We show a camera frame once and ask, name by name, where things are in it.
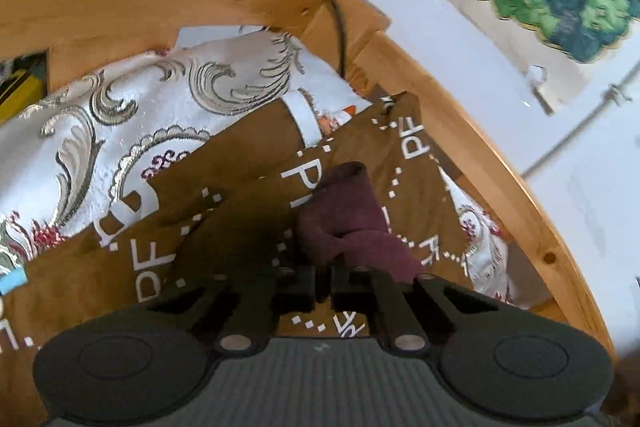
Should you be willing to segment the maroon long-sleeve shirt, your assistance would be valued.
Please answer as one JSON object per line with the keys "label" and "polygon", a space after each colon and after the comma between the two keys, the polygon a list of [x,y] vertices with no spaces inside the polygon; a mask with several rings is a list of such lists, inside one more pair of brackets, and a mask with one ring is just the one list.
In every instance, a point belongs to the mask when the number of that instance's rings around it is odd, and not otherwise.
{"label": "maroon long-sleeve shirt", "polygon": [[322,176],[300,207],[297,231],[317,267],[343,257],[349,267],[385,271],[397,283],[410,283],[422,272],[409,248],[388,231],[367,167],[359,161],[334,166]]}

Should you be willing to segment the brown PF patterned blanket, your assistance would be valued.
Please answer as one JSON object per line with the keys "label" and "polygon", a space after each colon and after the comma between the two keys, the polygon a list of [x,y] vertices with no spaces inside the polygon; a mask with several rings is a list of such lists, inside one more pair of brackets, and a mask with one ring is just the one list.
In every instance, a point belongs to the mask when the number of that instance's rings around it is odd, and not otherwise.
{"label": "brown PF patterned blanket", "polygon": [[32,361],[64,329],[179,282],[312,263],[297,231],[300,207],[329,169],[349,161],[367,167],[388,231],[422,272],[473,288],[469,239],[414,95],[372,104],[312,147],[275,101],[153,176],[158,207],[149,216],[134,225],[105,217],[29,262],[25,282],[1,300],[2,424],[46,417]]}

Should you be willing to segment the white floral bed sheet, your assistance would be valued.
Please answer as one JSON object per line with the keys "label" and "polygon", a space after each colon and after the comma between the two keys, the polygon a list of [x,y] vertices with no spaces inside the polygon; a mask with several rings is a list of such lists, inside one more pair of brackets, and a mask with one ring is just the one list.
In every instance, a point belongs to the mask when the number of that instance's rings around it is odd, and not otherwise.
{"label": "white floral bed sheet", "polygon": [[[145,52],[72,82],[1,127],[1,300],[66,239],[108,216],[149,216],[153,176],[256,110],[284,102],[312,147],[386,98],[363,98],[296,38],[270,31]],[[506,236],[431,143],[469,239],[472,289],[528,308]]]}

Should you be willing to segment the wooden bed frame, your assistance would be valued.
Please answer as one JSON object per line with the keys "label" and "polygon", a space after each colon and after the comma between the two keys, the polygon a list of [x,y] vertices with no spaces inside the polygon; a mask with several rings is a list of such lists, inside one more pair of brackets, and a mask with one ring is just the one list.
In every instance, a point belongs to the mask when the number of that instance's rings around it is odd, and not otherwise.
{"label": "wooden bed frame", "polygon": [[171,46],[182,28],[235,25],[290,32],[355,86],[414,93],[426,132],[549,289],[539,312],[612,343],[582,271],[525,181],[454,97],[393,42],[390,19],[367,0],[1,0],[1,54],[44,52],[48,85],[58,89],[98,66]]}

